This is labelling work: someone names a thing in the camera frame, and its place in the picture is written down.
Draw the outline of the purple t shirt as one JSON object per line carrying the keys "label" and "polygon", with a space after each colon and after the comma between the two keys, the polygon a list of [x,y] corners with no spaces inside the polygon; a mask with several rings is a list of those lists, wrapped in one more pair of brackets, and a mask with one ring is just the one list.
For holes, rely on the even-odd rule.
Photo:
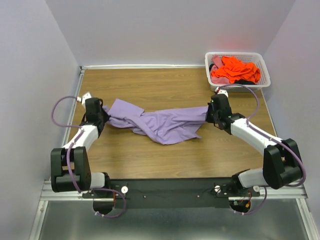
{"label": "purple t shirt", "polygon": [[206,122],[207,107],[187,107],[146,112],[134,104],[116,99],[103,110],[110,116],[107,123],[135,134],[149,137],[162,145],[173,145],[199,138],[199,128]]}

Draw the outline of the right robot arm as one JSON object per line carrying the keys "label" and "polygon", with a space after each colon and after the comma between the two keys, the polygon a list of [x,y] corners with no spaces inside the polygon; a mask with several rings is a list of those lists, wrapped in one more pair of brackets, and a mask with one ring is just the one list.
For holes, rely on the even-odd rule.
{"label": "right robot arm", "polygon": [[256,149],[263,157],[262,168],[247,169],[234,174],[234,191],[254,186],[280,189],[306,178],[297,143],[283,140],[251,124],[244,115],[233,113],[225,94],[215,94],[208,103],[206,122],[229,135],[238,137]]}

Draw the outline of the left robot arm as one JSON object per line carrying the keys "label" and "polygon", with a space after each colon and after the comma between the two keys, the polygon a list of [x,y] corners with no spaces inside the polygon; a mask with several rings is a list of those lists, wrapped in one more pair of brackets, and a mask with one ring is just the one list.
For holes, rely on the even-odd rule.
{"label": "left robot arm", "polygon": [[63,125],[55,121],[51,112],[52,122],[63,128],[77,128],[74,137],[61,148],[54,148],[50,153],[51,188],[55,193],[77,191],[79,193],[93,189],[109,188],[110,177],[105,172],[92,172],[88,151],[96,141],[110,116],[103,109],[103,100],[93,97],[89,92],[82,97],[73,97],[85,109],[79,125]]}

